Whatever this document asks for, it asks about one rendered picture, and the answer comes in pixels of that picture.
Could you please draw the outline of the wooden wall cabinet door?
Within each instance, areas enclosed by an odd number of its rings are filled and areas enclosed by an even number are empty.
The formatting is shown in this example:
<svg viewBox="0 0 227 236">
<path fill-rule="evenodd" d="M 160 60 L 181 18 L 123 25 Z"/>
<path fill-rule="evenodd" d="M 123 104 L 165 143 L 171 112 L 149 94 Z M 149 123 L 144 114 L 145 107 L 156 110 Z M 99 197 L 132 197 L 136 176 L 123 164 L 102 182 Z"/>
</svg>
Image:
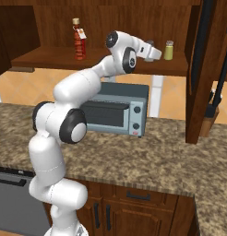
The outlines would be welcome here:
<svg viewBox="0 0 227 236">
<path fill-rule="evenodd" d="M 14 59 L 40 45 L 32 6 L 0 6 L 0 75 Z"/>
<path fill-rule="evenodd" d="M 185 43 L 186 74 L 185 141 L 195 144 L 198 140 L 204 117 L 212 117 L 216 108 L 209 105 L 209 94 L 215 80 L 219 81 L 222 64 L 227 52 L 227 0 L 213 0 L 197 82 L 191 90 L 191 67 L 197 39 L 198 24 L 203 0 L 193 6 Z"/>
</svg>

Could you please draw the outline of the wooden base cupboard door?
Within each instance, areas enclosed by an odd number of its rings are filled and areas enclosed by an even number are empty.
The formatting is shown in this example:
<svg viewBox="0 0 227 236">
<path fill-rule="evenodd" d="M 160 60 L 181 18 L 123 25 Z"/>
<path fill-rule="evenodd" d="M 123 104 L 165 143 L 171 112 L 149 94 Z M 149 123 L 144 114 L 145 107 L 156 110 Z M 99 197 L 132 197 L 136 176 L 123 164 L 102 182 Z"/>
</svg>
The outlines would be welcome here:
<svg viewBox="0 0 227 236">
<path fill-rule="evenodd" d="M 94 203 L 99 203 L 99 219 L 100 227 L 96 229 L 94 218 Z M 96 197 L 89 197 L 85 206 L 77 211 L 80 223 L 86 228 L 89 236 L 103 236 L 103 223 L 102 223 L 102 200 Z"/>
<path fill-rule="evenodd" d="M 106 205 L 111 205 L 110 231 L 106 229 Z M 173 221 L 173 212 L 116 202 L 103 201 L 106 236 L 169 236 Z"/>
</svg>

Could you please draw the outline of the wooden wall cabinet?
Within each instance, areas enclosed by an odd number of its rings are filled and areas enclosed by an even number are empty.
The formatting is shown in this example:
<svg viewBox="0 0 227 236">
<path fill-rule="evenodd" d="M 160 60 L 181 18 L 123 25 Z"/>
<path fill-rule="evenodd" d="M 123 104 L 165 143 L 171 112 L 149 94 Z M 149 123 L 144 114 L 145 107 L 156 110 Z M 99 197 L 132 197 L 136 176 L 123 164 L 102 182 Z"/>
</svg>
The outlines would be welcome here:
<svg viewBox="0 0 227 236">
<path fill-rule="evenodd" d="M 200 0 L 0 0 L 0 6 L 32 6 L 40 46 L 14 59 L 20 67 L 79 70 L 91 67 L 109 53 L 108 33 L 120 30 L 154 41 L 164 50 L 173 41 L 173 59 L 137 61 L 137 74 L 182 76 L 187 73 L 185 43 L 193 6 Z M 75 57 L 73 18 L 84 29 L 86 58 Z"/>
</svg>

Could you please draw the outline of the red condiment bottle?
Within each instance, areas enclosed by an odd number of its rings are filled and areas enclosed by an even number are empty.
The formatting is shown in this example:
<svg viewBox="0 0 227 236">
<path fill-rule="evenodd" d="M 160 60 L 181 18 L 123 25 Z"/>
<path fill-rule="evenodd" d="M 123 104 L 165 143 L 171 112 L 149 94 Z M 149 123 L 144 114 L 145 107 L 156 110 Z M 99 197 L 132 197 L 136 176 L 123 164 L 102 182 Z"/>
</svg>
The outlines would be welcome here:
<svg viewBox="0 0 227 236">
<path fill-rule="evenodd" d="M 75 41 L 75 57 L 77 60 L 83 60 L 86 58 L 86 39 L 84 29 L 79 26 L 79 18 L 73 18 L 73 30 Z"/>
</svg>

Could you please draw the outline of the blue-grey toaster oven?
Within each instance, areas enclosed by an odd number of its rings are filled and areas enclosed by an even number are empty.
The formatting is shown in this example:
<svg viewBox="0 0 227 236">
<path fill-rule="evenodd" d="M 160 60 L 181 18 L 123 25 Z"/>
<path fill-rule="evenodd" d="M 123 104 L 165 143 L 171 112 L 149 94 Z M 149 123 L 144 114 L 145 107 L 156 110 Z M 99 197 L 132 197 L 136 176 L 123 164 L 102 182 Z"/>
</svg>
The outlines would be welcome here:
<svg viewBox="0 0 227 236">
<path fill-rule="evenodd" d="M 102 82 L 101 91 L 80 109 L 90 131 L 142 137 L 148 98 L 147 85 Z"/>
</svg>

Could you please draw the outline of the wooden drawer front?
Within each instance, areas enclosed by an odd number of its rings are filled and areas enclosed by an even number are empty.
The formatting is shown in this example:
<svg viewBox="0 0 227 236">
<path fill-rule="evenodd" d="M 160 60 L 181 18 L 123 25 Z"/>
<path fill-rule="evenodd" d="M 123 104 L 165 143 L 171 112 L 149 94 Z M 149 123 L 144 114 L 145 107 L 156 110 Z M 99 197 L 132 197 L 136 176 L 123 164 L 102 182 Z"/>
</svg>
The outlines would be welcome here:
<svg viewBox="0 0 227 236">
<path fill-rule="evenodd" d="M 126 191 L 130 191 L 130 193 L 133 195 L 150 194 L 150 201 L 143 201 L 143 200 L 128 198 L 128 197 L 126 197 Z M 121 200 L 128 201 L 128 202 L 154 206 L 154 207 L 158 207 L 158 208 L 162 208 L 162 209 L 168 209 L 167 203 L 166 203 L 167 194 L 163 194 L 163 193 L 159 193 L 159 192 L 137 189 L 137 188 L 129 188 L 129 187 L 125 187 L 125 186 L 115 186 L 115 188 L 113 189 L 113 196 L 117 197 Z"/>
</svg>

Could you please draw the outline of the wooden knife block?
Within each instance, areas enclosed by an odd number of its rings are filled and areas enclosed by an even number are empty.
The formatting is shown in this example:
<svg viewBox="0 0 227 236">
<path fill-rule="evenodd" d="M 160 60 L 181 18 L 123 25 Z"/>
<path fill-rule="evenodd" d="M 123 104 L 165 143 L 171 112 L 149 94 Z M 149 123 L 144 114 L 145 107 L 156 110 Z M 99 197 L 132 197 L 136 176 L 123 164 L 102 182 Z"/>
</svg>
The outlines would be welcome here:
<svg viewBox="0 0 227 236">
<path fill-rule="evenodd" d="M 215 94 L 215 88 L 213 88 L 209 94 L 209 105 L 212 104 L 212 98 L 214 97 L 214 94 Z M 206 116 L 204 117 L 199 136 L 209 137 L 209 131 L 211 127 L 213 126 L 215 120 L 217 119 L 217 116 L 219 113 L 220 113 L 220 109 L 218 105 L 215 110 L 214 115 L 211 118 L 206 117 Z"/>
</svg>

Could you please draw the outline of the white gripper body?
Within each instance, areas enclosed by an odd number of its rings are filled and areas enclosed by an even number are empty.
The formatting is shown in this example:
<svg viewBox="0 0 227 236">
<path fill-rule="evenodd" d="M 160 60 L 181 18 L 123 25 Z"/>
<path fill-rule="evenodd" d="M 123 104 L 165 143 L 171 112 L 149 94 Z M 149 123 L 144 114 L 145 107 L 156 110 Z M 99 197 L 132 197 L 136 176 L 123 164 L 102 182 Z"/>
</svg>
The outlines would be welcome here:
<svg viewBox="0 0 227 236">
<path fill-rule="evenodd" d="M 149 54 L 147 55 L 145 60 L 147 62 L 153 62 L 154 60 L 160 60 L 160 59 L 161 59 L 161 51 L 151 46 L 149 50 Z"/>
</svg>

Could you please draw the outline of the yellow shaker with grey cap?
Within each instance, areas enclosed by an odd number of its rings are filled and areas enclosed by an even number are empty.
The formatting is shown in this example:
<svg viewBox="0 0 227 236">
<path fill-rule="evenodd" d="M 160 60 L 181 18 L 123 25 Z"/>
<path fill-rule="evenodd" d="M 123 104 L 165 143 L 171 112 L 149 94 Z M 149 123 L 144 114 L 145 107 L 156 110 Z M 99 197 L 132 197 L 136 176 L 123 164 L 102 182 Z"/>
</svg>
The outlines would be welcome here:
<svg viewBox="0 0 227 236">
<path fill-rule="evenodd" d="M 172 60 L 173 59 L 173 41 L 166 42 L 163 59 L 164 60 Z"/>
</svg>

